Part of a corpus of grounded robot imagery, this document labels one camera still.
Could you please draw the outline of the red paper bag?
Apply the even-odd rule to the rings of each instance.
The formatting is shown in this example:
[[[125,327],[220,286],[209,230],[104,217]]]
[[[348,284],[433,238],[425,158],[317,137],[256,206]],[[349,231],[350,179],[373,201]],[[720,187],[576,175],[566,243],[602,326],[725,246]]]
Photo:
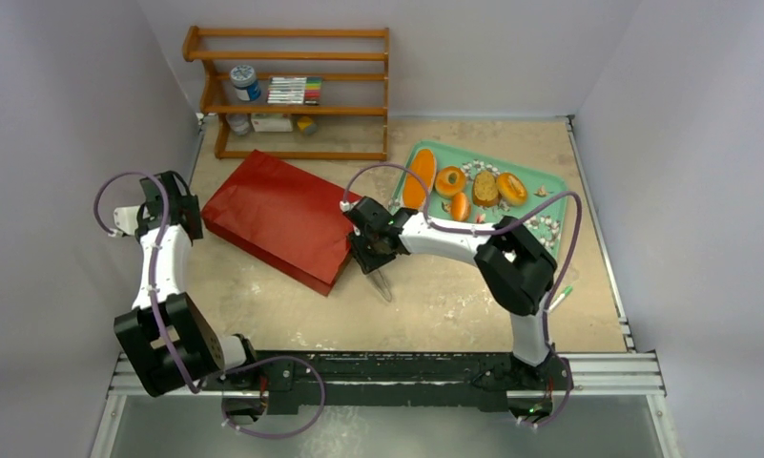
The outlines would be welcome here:
[[[328,296],[350,254],[344,189],[260,151],[249,154],[201,210],[206,229]]]

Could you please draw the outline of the fake brown bread slice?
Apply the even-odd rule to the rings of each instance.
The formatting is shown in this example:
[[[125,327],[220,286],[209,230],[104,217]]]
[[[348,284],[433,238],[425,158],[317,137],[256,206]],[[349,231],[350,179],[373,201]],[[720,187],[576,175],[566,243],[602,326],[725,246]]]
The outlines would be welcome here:
[[[473,204],[479,207],[488,208],[499,203],[497,179],[491,172],[482,170],[474,177],[471,198]]]

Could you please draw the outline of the fake small sesame roll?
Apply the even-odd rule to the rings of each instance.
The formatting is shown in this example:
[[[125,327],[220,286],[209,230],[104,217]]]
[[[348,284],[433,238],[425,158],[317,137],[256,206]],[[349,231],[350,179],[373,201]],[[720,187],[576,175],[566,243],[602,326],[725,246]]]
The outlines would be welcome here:
[[[454,221],[466,222],[470,212],[471,203],[465,193],[458,193],[449,201],[449,215]]]

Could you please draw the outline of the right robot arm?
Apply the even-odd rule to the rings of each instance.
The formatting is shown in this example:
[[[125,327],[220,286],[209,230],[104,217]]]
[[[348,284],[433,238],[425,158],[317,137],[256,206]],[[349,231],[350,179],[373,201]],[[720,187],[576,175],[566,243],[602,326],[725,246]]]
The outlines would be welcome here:
[[[494,301],[509,314],[515,381],[534,388],[548,378],[553,345],[547,306],[557,262],[516,219],[472,224],[432,219],[408,208],[390,213],[369,197],[342,201],[340,209],[353,226],[347,238],[365,275],[407,255],[431,255],[476,267]]]

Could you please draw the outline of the fake golden bagel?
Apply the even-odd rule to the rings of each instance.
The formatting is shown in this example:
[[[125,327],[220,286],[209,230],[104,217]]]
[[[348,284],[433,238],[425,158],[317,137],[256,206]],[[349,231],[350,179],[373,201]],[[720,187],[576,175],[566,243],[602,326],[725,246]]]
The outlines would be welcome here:
[[[525,184],[512,173],[500,173],[496,178],[500,197],[510,206],[524,205],[529,197]]]

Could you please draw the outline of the fake orange doughnut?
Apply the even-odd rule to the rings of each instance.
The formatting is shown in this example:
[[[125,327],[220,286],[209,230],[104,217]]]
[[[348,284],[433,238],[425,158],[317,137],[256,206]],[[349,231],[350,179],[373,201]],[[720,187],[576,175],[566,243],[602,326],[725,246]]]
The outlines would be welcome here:
[[[441,198],[450,199],[460,194],[465,189],[466,183],[467,176],[463,169],[447,166],[436,175],[434,190]]]

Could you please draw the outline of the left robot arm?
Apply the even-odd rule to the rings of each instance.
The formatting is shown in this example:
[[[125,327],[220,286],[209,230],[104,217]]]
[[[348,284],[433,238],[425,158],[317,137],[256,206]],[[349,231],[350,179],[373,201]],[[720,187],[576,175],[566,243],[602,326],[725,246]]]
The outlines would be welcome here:
[[[221,336],[186,290],[186,264],[202,239],[197,196],[176,171],[141,176],[144,201],[114,209],[112,237],[142,250],[141,280],[132,308],[114,320],[114,334],[142,387],[159,397],[183,386],[193,392],[211,376],[236,389],[258,384],[261,364],[249,340]]]

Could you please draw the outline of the black metal tongs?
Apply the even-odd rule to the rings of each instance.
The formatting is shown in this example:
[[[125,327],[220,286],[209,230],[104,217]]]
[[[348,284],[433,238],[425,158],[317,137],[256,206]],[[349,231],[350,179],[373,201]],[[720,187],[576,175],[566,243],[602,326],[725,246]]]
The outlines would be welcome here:
[[[371,272],[367,275],[367,278],[385,301],[392,302],[393,297],[390,286],[381,270]]]

